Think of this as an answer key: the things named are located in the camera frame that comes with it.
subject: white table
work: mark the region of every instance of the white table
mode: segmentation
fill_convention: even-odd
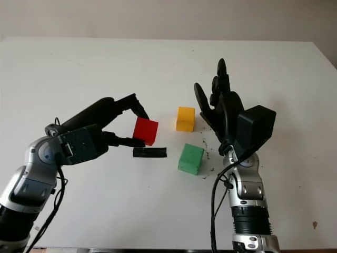
[[[211,187],[222,169],[219,143],[199,116],[193,133],[175,131],[175,119],[178,106],[199,113],[193,84],[199,82],[209,96],[223,57],[245,108],[261,104],[277,112],[273,137],[258,154],[281,248],[337,247],[337,71],[314,44],[7,38],[0,48],[0,190],[54,117],[63,122],[105,96],[136,93],[159,122],[153,147],[167,147],[167,159],[133,158],[131,148],[119,147],[64,167],[70,181],[65,199],[39,246],[210,248]],[[127,112],[107,130],[131,136],[135,120]],[[201,173],[178,171],[183,145],[204,148],[203,139],[210,159],[204,156]],[[51,208],[52,199],[34,226]],[[218,248],[232,248],[232,227],[225,201],[216,223]]]

